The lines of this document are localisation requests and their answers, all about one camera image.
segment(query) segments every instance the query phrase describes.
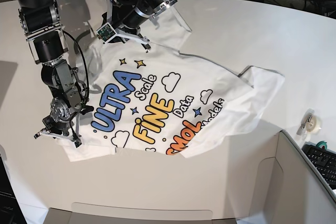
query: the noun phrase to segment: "green object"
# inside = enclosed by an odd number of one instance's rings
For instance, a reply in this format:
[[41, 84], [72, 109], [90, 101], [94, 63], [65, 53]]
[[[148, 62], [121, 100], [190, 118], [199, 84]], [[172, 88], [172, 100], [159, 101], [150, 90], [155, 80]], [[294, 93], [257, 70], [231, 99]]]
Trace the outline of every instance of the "green object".
[[97, 34], [99, 35], [99, 38], [101, 38], [104, 42], [107, 42], [116, 33], [109, 23], [105, 23], [105, 25], [97, 30]]
[[325, 141], [318, 142], [316, 144], [316, 147], [326, 150], [327, 149], [327, 143]]

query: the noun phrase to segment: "blue star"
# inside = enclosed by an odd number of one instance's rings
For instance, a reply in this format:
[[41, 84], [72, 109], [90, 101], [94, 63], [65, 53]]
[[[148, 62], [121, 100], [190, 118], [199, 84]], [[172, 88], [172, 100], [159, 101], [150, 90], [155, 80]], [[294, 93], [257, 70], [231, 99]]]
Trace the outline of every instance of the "blue star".
[[195, 112], [195, 117], [197, 117], [198, 115], [202, 115], [202, 113], [201, 113], [201, 107], [199, 107], [197, 110], [193, 109], [193, 111]]
[[138, 111], [136, 110], [136, 107], [134, 109], [131, 109], [132, 111], [132, 115], [134, 115], [135, 113], [138, 113]]

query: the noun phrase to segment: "black keyboard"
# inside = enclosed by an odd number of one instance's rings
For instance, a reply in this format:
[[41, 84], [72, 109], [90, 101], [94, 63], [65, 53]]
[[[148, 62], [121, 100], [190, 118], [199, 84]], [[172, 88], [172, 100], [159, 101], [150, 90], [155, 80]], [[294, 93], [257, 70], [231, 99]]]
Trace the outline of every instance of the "black keyboard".
[[329, 186], [336, 189], [336, 154], [307, 144], [302, 150]]

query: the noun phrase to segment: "orange letter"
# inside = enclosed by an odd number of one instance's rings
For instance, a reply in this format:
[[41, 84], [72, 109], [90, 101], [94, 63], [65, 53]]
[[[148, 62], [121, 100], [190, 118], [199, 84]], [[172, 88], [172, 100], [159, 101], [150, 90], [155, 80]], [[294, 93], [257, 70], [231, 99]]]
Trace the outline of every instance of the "orange letter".
[[185, 148], [185, 145], [189, 142], [179, 136], [174, 136], [174, 141], [176, 142], [176, 144], [171, 144], [170, 147], [173, 148], [174, 150], [180, 152], [181, 150], [183, 150]]
[[194, 136], [195, 136], [195, 133], [188, 128], [184, 128], [181, 132], [181, 137], [183, 137], [187, 141], [190, 141], [191, 139], [193, 139]]
[[202, 123], [198, 122], [196, 123], [196, 126], [194, 126], [192, 123], [188, 122], [187, 120], [184, 120], [183, 125], [191, 129], [193, 132], [197, 133], [201, 130]]
[[174, 152], [175, 150], [172, 148], [168, 148], [168, 150], [166, 151], [166, 155], [175, 155], [178, 152]]

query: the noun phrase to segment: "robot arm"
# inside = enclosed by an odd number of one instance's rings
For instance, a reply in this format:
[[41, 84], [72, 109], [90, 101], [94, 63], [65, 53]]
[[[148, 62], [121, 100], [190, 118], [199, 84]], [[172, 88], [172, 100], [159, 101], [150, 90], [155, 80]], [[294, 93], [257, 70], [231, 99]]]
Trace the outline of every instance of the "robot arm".
[[56, 0], [18, 1], [21, 7], [19, 17], [26, 40], [35, 56], [35, 63], [42, 64], [42, 81], [48, 85], [53, 96], [51, 112], [43, 119], [45, 128], [35, 137], [41, 134], [61, 136], [70, 139], [78, 147], [81, 141], [71, 124], [79, 113], [90, 109], [86, 106], [89, 90], [87, 85], [78, 80], [77, 69], [71, 68], [62, 58], [67, 49], [61, 42], [64, 31]]
[[[75, 39], [62, 30], [56, 0], [18, 0], [21, 9], [19, 17], [29, 43], [35, 63], [42, 65], [41, 78], [49, 87], [53, 99], [50, 114], [43, 119], [45, 128], [35, 137], [49, 135], [67, 138], [75, 146], [81, 145], [78, 125], [72, 128], [72, 120], [79, 115], [93, 111], [87, 106], [89, 100], [89, 80], [86, 69], [86, 83], [77, 76], [77, 68], [71, 68], [63, 59], [67, 52], [64, 34], [78, 46]], [[140, 34], [140, 25], [149, 18], [155, 18], [177, 0], [108, 0], [113, 7], [109, 18], [98, 29], [99, 38], [104, 42], [123, 42], [134, 39], [148, 51], [148, 40]]]

